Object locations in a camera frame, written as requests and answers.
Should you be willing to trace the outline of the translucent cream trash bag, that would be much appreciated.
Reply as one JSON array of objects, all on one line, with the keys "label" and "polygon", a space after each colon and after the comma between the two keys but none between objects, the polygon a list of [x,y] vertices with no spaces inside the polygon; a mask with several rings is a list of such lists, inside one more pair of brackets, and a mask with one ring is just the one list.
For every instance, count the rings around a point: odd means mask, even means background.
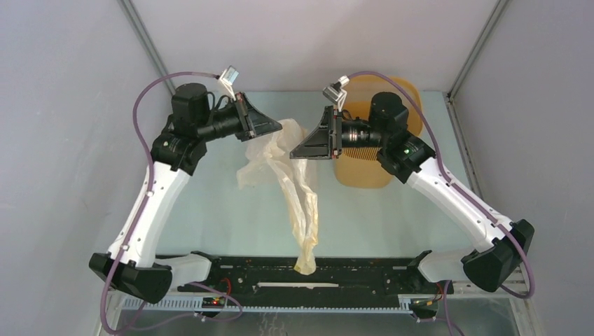
[{"label": "translucent cream trash bag", "polygon": [[248,141],[247,164],[238,169],[237,184],[244,188],[278,182],[286,202],[291,232],[300,248],[293,269],[309,276],[317,270],[314,249],[319,243],[317,164],[289,157],[305,139],[306,129],[292,118],[279,123],[280,131]]}]

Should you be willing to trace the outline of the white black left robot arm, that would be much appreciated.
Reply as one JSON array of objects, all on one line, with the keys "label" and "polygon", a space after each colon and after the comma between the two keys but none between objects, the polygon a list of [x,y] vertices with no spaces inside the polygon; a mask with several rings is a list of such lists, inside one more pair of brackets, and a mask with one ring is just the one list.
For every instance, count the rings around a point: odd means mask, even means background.
[{"label": "white black left robot arm", "polygon": [[179,86],[172,113],[154,140],[144,185],[123,229],[106,253],[93,253],[89,268],[111,288],[156,304],[167,292],[195,282],[214,291],[221,272],[199,253],[159,259],[156,247],[177,197],[207,152],[207,143],[234,136],[241,142],[282,130],[238,92],[224,106],[212,106],[200,83]]}]

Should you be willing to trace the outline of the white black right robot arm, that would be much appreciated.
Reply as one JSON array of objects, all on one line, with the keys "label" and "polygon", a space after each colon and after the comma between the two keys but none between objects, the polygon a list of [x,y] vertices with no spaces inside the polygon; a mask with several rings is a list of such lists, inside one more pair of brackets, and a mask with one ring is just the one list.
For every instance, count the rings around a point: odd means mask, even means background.
[{"label": "white black right robot arm", "polygon": [[431,200],[472,243],[471,248],[419,255],[407,274],[412,290],[424,293],[436,282],[467,279],[489,293],[501,289],[517,298],[533,296],[533,274],[528,275],[526,293],[516,292],[504,282],[527,262],[534,227],[527,220],[513,222],[461,184],[437,158],[436,149],[408,131],[408,109],[400,96],[375,94],[367,120],[343,116],[333,106],[326,106],[317,128],[290,157],[333,160],[345,149],[377,148],[380,166]]}]

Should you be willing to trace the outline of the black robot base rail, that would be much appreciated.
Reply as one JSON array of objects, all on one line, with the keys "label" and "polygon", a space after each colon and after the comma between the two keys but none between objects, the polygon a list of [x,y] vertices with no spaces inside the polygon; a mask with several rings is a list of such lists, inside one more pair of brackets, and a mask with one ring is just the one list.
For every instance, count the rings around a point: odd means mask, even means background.
[{"label": "black robot base rail", "polygon": [[174,294],[195,297],[199,312],[411,314],[430,317],[443,297],[477,295],[468,281],[431,282],[417,270],[420,258],[318,258],[306,276],[293,269],[295,258],[213,256],[203,284],[235,298],[223,309],[203,309],[216,297],[191,284]]}]

